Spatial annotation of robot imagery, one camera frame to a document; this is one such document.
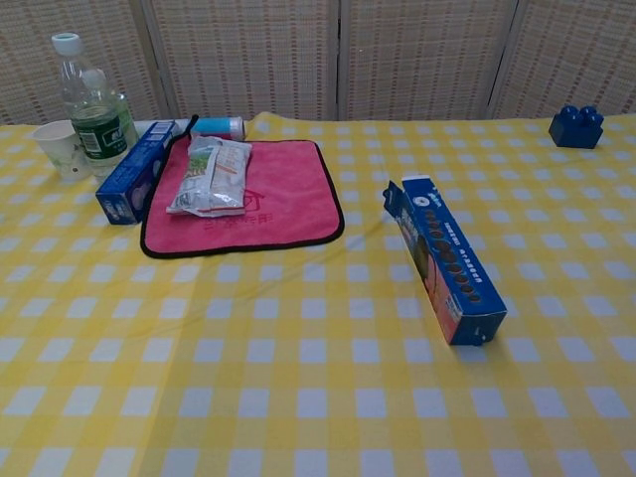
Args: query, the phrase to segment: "wicker panel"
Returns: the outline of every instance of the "wicker panel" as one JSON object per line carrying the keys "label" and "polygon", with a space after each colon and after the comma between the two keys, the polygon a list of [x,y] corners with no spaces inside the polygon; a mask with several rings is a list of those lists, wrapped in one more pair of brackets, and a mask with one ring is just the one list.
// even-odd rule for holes
{"label": "wicker panel", "polygon": [[66,117],[51,36],[78,33],[89,59],[128,94],[133,116],[158,117],[157,96],[127,0],[4,0],[0,16],[0,118],[43,123]]}
{"label": "wicker panel", "polygon": [[156,0],[152,7],[182,116],[335,113],[332,1]]}
{"label": "wicker panel", "polygon": [[513,7],[511,0],[351,0],[344,117],[482,116]]}
{"label": "wicker panel", "polygon": [[550,116],[564,103],[636,112],[634,0],[532,0],[521,21],[496,117]]}

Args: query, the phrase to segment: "green bottle label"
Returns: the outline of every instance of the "green bottle label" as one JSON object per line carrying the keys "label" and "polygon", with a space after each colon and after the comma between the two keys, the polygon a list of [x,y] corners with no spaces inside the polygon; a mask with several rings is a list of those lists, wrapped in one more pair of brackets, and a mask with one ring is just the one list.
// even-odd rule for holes
{"label": "green bottle label", "polygon": [[102,124],[74,124],[74,127],[90,159],[108,159],[126,150],[126,139],[118,116]]}

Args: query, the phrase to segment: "plastic bag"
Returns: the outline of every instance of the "plastic bag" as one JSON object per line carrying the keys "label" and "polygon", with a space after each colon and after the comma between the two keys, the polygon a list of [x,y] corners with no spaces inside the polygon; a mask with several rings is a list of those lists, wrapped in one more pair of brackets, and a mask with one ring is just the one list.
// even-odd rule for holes
{"label": "plastic bag", "polygon": [[199,217],[245,213],[245,170],[251,145],[213,136],[198,136],[188,148],[185,177],[168,214]]}

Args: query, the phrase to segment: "paper cup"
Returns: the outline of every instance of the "paper cup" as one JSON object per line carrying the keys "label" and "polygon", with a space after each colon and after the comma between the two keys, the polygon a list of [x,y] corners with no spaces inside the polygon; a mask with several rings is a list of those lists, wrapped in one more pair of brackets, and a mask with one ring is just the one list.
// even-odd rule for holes
{"label": "paper cup", "polygon": [[90,175],[81,142],[70,121],[40,126],[32,134],[63,179],[78,181]]}

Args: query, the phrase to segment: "cardboard box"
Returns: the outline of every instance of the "cardboard box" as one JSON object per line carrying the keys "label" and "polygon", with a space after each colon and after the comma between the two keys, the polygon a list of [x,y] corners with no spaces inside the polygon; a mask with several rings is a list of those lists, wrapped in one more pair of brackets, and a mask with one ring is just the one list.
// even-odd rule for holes
{"label": "cardboard box", "polygon": [[155,122],[106,178],[95,195],[114,225],[141,222],[146,196],[157,180],[166,147],[177,135],[175,121]]}
{"label": "cardboard box", "polygon": [[493,339],[506,307],[470,243],[428,176],[405,177],[384,190],[446,342],[475,345]]}

